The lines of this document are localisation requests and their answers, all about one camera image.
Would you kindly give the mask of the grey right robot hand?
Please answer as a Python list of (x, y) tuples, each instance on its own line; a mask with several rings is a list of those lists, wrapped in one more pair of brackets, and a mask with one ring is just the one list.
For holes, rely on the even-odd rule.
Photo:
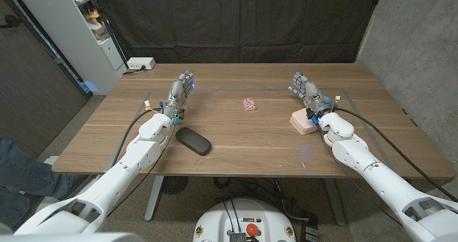
[(298, 96), (306, 107), (308, 120), (318, 122), (321, 117), (331, 111), (331, 99), (301, 72), (293, 76), (293, 84), (288, 88)]

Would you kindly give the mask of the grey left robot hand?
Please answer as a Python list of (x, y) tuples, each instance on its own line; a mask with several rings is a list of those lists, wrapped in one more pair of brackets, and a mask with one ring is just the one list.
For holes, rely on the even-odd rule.
[(193, 73), (186, 69), (172, 83), (166, 102), (163, 106), (163, 114), (170, 119), (182, 117), (187, 98), (194, 89), (195, 79)]

